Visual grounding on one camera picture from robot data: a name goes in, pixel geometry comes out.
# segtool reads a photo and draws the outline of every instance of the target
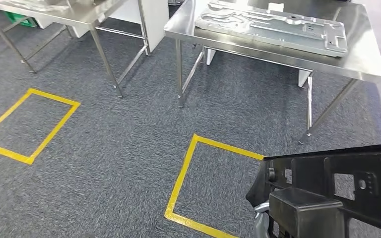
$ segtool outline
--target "stamped metal panel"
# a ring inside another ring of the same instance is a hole
[[[212,0],[196,19],[201,29],[332,57],[348,52],[344,24]]]

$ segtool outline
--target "table foot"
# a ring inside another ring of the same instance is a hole
[[[97,50],[100,53],[100,56],[103,60],[104,66],[106,67],[106,71],[109,75],[109,78],[113,83],[113,87],[115,87],[117,89],[118,96],[122,97],[123,96],[122,91],[119,87],[118,82],[116,81],[115,76],[113,75],[112,68],[110,67],[109,61],[106,58],[106,54],[104,53],[103,47],[101,46],[100,38],[97,34],[97,31],[96,31],[96,29],[92,29],[92,30],[90,30],[90,32],[91,32],[91,35],[93,36],[94,43],[96,44]]]
[[[15,45],[12,43],[12,41],[8,38],[8,36],[6,36],[6,34],[4,33],[4,31],[2,31],[2,29],[0,28],[0,37],[2,37],[2,39],[6,42],[6,44],[12,49],[15,51],[15,53],[18,55],[18,57],[20,57],[20,59],[22,61],[24,61],[25,65],[30,69],[30,71],[35,71],[33,69],[33,67],[30,65],[29,62],[27,62],[27,60],[24,58],[24,56],[22,56],[21,52],[17,49],[17,47],[15,47]]]
[[[329,114],[341,103],[343,99],[347,97],[354,87],[360,82],[358,79],[351,79],[350,82],[344,87],[344,89],[335,97],[335,99],[329,104],[326,110],[319,116],[319,118],[310,126],[299,140],[300,144],[304,144],[312,133],[323,123],[323,121],[329,116]]]

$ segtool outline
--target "table leg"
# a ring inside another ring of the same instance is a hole
[[[0,29],[0,36],[2,37],[2,39],[6,42],[6,44],[12,49],[14,50],[17,55],[21,58],[21,61],[23,63],[25,63],[29,68],[30,68],[30,72],[33,72],[35,73],[36,71],[34,71],[33,67],[30,65],[29,62],[27,62],[27,60],[25,60],[24,56],[22,56],[21,52],[17,49],[17,47],[15,47],[15,45],[12,43],[12,41],[8,38],[8,36],[6,36],[6,34],[2,31],[2,29]]]
[[[96,43],[96,47],[97,47],[97,49],[98,49],[98,51],[100,53],[100,56],[101,56],[101,58],[103,60],[104,66],[106,67],[106,71],[107,71],[107,73],[109,75],[109,78],[113,82],[113,87],[115,87],[118,90],[119,97],[123,97],[121,88],[119,87],[119,84],[116,81],[115,76],[113,75],[112,68],[110,67],[110,64],[109,64],[109,61],[106,58],[106,55],[104,54],[104,50],[103,50],[103,47],[101,46],[100,38],[99,38],[99,36],[97,34],[96,29],[92,29],[92,30],[90,30],[90,32],[91,32],[91,35],[93,36],[94,42]]]
[[[145,48],[145,54],[147,56],[150,56],[151,55],[150,44],[148,43],[147,25],[145,22],[144,8],[142,7],[142,0],[138,0],[138,6],[139,6],[139,14],[141,16],[141,32],[142,32],[142,36],[144,37],[144,44],[147,46]]]
[[[182,92],[182,42],[176,40],[176,71],[177,71],[177,93],[179,98],[179,108],[184,105]]]
[[[360,82],[357,79],[351,79],[351,81],[344,87],[344,89],[336,96],[336,98],[329,104],[326,110],[320,115],[320,117],[313,123],[313,125],[308,128],[308,130],[303,134],[302,138],[299,140],[300,144],[303,144],[312,132],[314,132],[319,125],[328,117],[328,115],[339,105],[339,103],[347,97],[347,95],[354,89],[354,87]]]
[[[309,130],[310,127],[312,127],[312,74],[308,76],[308,109],[307,109],[307,130]]]

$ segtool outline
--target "yellow tape rectangle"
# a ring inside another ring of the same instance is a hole
[[[32,164],[34,159],[39,155],[40,152],[46,147],[46,145],[49,143],[49,141],[56,135],[56,133],[60,130],[60,128],[65,124],[65,122],[69,119],[69,117],[76,111],[76,109],[81,105],[79,102],[75,102],[66,98],[62,98],[50,93],[45,93],[33,88],[30,88],[27,90],[27,92],[12,106],[10,107],[2,116],[0,116],[0,123],[7,118],[15,109],[17,109],[30,95],[35,94],[38,96],[42,96],[48,99],[52,99],[61,103],[65,103],[68,105],[71,105],[72,107],[69,109],[67,114],[58,122],[58,124],[55,126],[55,128],[52,129],[52,131],[49,133],[49,135],[46,136],[46,138],[43,140],[43,142],[37,147],[37,149],[30,155],[25,156],[18,154],[16,152],[10,151],[8,149],[0,147],[0,154],[10,157],[12,159],[24,162],[26,164]]]
[[[198,142],[205,143],[214,147],[218,147],[224,150],[228,150],[237,154],[245,155],[257,160],[262,160],[264,158],[263,155],[257,154],[255,152],[251,152],[248,150],[244,150],[232,145],[227,145],[215,140],[211,140],[208,138],[204,138],[202,136],[193,134],[192,140],[190,141],[190,145],[188,148],[188,151],[186,152],[185,159],[183,161],[182,169],[179,172],[179,176],[176,180],[175,186],[173,187],[172,195],[170,196],[169,202],[167,203],[166,212],[164,213],[164,217],[177,222],[179,224],[182,224],[184,226],[187,226],[189,228],[192,228],[194,230],[203,232],[207,235],[210,235],[212,237],[216,238],[236,238],[236,236],[230,235],[228,233],[225,233],[223,231],[217,230],[215,228],[212,228],[210,226],[198,223],[196,221],[193,221],[189,218],[180,216],[178,214],[175,214],[173,212],[173,209],[175,208],[177,198],[179,196],[180,189],[182,187],[183,181],[185,180],[186,172],[188,171],[189,164],[191,163],[192,155],[195,150],[196,144]]]

